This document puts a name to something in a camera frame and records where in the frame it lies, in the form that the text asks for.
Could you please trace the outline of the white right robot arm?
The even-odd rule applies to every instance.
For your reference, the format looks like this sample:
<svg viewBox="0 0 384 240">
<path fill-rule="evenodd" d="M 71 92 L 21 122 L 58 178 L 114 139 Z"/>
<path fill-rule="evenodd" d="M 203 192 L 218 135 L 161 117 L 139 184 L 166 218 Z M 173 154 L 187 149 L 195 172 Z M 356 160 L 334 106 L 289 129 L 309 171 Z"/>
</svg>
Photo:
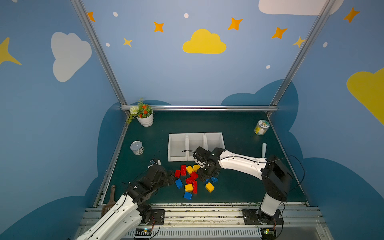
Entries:
<svg viewBox="0 0 384 240">
<path fill-rule="evenodd" d="M 198 147 L 193 158 L 201 165 L 198 170 L 201 181 L 217 176 L 222 169 L 235 170 L 261 180 L 266 190 L 258 213 L 261 217 L 272 218 L 291 190 L 294 177 L 281 159 L 275 157 L 252 158 L 222 148 L 208 151 Z"/>
</svg>

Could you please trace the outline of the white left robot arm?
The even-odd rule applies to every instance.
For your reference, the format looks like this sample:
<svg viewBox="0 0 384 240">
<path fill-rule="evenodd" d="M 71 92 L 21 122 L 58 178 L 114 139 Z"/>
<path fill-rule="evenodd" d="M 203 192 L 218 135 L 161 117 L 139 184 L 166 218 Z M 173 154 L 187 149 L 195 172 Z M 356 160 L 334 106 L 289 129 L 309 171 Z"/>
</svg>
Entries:
<svg viewBox="0 0 384 240">
<path fill-rule="evenodd" d="M 147 200 L 159 189 L 175 183 L 172 171 L 153 164 L 140 179 L 128 184 L 114 206 L 89 230 L 77 237 L 78 240 L 120 240 L 130 230 L 142 224 L 158 223 L 152 215 Z"/>
</svg>

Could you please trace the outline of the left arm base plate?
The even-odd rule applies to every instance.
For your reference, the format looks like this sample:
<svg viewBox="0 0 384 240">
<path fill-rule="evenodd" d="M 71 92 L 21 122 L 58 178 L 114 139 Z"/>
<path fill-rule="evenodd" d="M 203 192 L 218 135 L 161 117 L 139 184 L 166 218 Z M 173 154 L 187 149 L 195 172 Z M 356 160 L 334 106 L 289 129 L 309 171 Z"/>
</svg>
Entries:
<svg viewBox="0 0 384 240">
<path fill-rule="evenodd" d="M 165 210 L 163 209 L 152 209 L 149 212 L 147 211 L 142 216 L 142 225 L 155 225 L 155 226 L 163 226 L 165 221 Z"/>
</svg>

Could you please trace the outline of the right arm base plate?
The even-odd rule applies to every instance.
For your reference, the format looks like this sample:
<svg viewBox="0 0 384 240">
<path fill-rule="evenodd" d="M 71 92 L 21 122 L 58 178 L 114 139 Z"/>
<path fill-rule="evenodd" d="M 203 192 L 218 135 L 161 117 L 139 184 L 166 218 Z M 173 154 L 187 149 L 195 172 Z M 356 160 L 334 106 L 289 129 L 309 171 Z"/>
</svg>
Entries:
<svg viewBox="0 0 384 240">
<path fill-rule="evenodd" d="M 243 209 L 245 225 L 283 225 L 282 212 L 277 209 L 273 216 L 263 213 L 260 209 Z"/>
</svg>

